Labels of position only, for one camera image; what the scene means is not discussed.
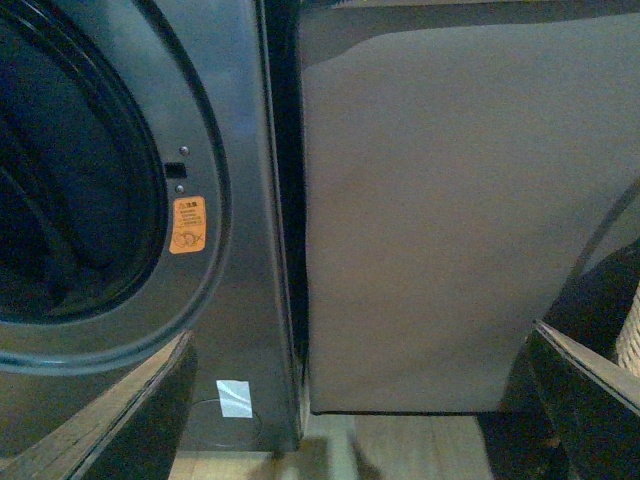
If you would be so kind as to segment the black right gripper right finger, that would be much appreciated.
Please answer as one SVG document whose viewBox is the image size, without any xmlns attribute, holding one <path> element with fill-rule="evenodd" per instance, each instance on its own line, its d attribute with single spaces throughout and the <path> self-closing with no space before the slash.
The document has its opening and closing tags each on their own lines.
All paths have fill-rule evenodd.
<svg viewBox="0 0 640 480">
<path fill-rule="evenodd" d="M 536 390 L 582 479 L 639 477 L 639 378 L 552 326 L 527 340 Z"/>
</svg>

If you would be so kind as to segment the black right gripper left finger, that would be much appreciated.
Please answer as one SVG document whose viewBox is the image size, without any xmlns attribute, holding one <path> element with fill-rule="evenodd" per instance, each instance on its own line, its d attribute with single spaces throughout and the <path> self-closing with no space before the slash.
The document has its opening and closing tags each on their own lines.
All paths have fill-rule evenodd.
<svg viewBox="0 0 640 480">
<path fill-rule="evenodd" d="M 185 331 L 1 468 L 3 479 L 167 479 L 196 377 Z"/>
</svg>

